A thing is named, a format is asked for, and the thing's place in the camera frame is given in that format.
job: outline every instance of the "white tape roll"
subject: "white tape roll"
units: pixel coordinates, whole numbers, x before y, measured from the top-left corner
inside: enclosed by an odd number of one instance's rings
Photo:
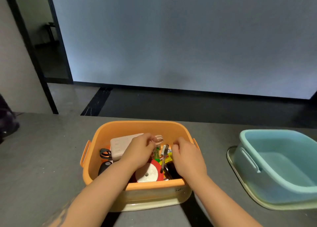
[[[153,164],[146,163],[135,172],[135,178],[138,183],[155,182],[159,175],[158,170]]]

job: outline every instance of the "hand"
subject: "hand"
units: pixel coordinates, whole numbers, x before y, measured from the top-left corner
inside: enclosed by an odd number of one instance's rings
[[[150,133],[134,137],[120,161],[126,161],[134,171],[141,168],[149,160],[155,142],[157,142],[156,137]]]
[[[173,143],[172,156],[177,173],[187,182],[197,175],[207,175],[204,158],[198,148],[183,137]]]

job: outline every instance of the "white wall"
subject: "white wall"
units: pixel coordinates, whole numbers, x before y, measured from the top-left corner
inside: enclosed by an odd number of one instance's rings
[[[16,0],[29,32],[32,43],[40,44],[49,42],[47,32],[42,28],[46,22],[53,22],[48,0]],[[52,28],[55,39],[56,31]]]
[[[74,81],[310,98],[317,0],[53,0]]]
[[[52,114],[6,0],[0,19],[0,93],[12,111]]]

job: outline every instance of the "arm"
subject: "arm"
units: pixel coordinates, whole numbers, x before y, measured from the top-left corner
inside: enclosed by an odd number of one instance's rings
[[[177,172],[196,193],[216,226],[261,226],[208,177],[204,158],[195,145],[181,137],[174,142],[172,154]],[[188,161],[188,156],[195,164]]]
[[[153,141],[157,139],[149,133],[132,139],[121,159],[86,186],[49,226],[100,227],[132,174],[148,161],[155,147]]]

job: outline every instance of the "white power bank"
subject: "white power bank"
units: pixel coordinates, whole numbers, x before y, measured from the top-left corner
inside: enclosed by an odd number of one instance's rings
[[[134,137],[140,136],[143,133],[138,133],[134,135],[124,136],[124,137],[117,137],[110,140],[110,149],[111,149],[111,157],[112,160],[118,161],[120,160],[121,156],[123,155],[126,148],[131,143]]]

